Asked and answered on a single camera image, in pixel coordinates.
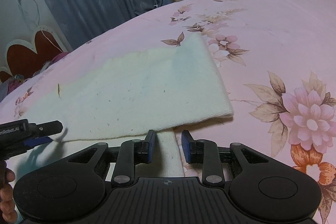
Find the person's left hand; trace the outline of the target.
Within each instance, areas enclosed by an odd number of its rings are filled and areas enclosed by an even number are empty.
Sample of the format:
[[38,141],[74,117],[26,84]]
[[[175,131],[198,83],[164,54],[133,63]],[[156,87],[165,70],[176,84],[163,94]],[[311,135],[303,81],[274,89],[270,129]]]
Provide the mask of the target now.
[[14,172],[7,168],[4,161],[1,161],[1,215],[6,223],[16,223],[18,219],[13,199],[13,187],[10,185],[14,180]]

